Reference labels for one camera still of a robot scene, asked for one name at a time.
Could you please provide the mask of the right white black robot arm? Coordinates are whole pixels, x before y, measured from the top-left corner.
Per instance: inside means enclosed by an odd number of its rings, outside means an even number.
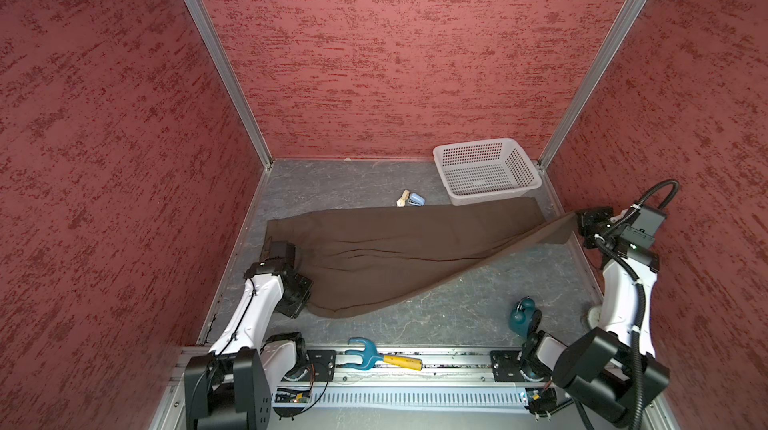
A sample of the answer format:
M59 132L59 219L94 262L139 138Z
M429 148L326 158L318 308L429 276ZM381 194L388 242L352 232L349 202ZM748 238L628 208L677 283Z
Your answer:
M578 213L585 246L603 256L605 292L597 324L574 343L540 329L541 312L529 297L511 312L511 330L526 339L521 376L564 391L586 428L590 412L617 428L640 428L646 407L669 385L670 371L655 358L650 330L659 272L651 246L665 218L639 202L618 216L609 207Z

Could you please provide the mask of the brown trousers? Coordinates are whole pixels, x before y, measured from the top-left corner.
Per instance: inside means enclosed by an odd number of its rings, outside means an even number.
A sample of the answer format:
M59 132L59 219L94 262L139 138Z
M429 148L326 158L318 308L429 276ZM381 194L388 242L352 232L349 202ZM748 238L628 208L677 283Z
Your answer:
M313 282L309 312L349 318L537 244L564 244L576 229L575 213L547 220L530 197L332 209L268 221L261 254L278 241L294 244L298 272Z

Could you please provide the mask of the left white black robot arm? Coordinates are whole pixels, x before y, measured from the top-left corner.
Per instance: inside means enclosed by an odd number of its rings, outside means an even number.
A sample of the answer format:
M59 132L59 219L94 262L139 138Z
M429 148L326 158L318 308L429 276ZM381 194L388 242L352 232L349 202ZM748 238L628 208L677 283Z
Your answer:
M245 272L244 292L222 336L184 372L188 429L265 429L272 399L284 377L308 365L298 332L266 336L274 312L295 317L311 281L288 257L273 257Z

